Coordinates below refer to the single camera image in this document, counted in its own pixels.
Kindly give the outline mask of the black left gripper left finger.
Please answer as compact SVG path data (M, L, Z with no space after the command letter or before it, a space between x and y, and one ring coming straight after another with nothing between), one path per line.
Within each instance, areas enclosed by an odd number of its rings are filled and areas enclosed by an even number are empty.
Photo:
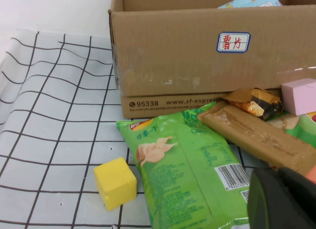
M278 170L254 169L247 201L251 229L314 229L316 209L303 209L285 186Z

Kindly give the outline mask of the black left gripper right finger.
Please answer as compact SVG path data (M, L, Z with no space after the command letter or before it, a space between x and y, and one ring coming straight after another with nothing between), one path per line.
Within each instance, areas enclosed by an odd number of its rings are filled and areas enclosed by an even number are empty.
M292 169L282 167L278 175L303 209L316 208L316 185Z

